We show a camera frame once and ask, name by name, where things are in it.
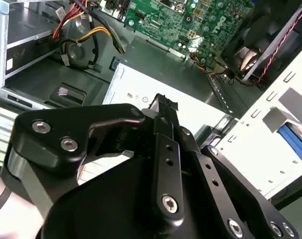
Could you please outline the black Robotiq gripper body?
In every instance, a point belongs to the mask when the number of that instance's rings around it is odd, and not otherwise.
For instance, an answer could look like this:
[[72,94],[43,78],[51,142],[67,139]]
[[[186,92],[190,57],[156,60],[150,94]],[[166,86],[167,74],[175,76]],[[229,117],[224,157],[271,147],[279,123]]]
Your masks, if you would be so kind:
[[223,239],[208,184],[178,156],[125,161],[60,198],[44,239]]

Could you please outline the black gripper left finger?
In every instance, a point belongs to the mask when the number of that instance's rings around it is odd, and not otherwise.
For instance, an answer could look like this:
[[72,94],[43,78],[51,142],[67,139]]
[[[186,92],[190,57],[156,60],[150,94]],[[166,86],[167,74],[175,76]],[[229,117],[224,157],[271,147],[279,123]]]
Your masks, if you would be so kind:
[[131,104],[29,111],[14,121],[5,165],[45,220],[57,201],[127,160],[178,156],[165,96]]

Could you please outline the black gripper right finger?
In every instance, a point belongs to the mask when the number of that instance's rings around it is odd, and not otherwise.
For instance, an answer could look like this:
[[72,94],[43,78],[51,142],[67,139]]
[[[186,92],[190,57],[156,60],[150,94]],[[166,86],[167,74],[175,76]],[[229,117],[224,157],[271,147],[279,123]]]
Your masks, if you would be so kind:
[[184,239],[297,239],[293,225],[218,151],[199,148],[166,101],[180,146],[186,219]]

